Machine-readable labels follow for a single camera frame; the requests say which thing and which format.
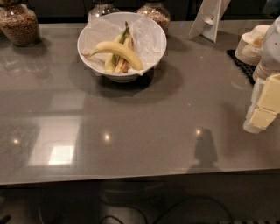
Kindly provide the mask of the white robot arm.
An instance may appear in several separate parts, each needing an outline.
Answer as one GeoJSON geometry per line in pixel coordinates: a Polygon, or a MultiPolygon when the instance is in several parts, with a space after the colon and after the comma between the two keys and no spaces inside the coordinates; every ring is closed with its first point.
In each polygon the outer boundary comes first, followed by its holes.
{"type": "Polygon", "coordinates": [[[255,85],[243,128],[260,133],[280,114],[280,17],[264,35],[261,59],[253,72],[255,85]]]}

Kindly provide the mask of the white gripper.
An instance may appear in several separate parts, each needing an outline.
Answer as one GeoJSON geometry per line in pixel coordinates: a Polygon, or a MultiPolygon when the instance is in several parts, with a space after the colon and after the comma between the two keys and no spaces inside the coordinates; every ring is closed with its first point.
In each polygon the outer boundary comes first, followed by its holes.
{"type": "Polygon", "coordinates": [[[249,133],[260,133],[280,114],[280,74],[266,80],[258,78],[253,87],[251,105],[243,128],[249,133]]]}

